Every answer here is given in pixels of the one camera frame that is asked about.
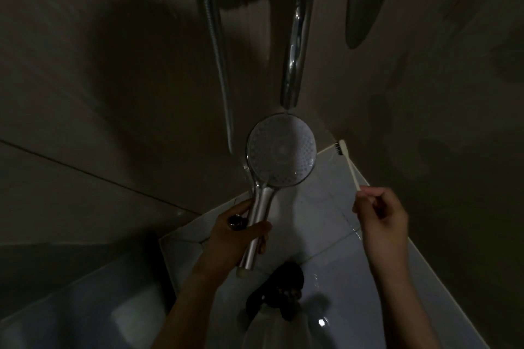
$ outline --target white toothbrush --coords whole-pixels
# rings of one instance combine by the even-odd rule
[[[355,168],[353,167],[353,163],[350,160],[350,154],[347,151],[346,141],[340,140],[335,144],[335,148],[337,149],[337,153],[341,156],[344,156],[347,161],[347,165],[350,167],[351,175],[353,176],[353,182],[355,183],[355,187],[357,190],[360,190],[360,185],[357,181],[357,176],[355,174]]]

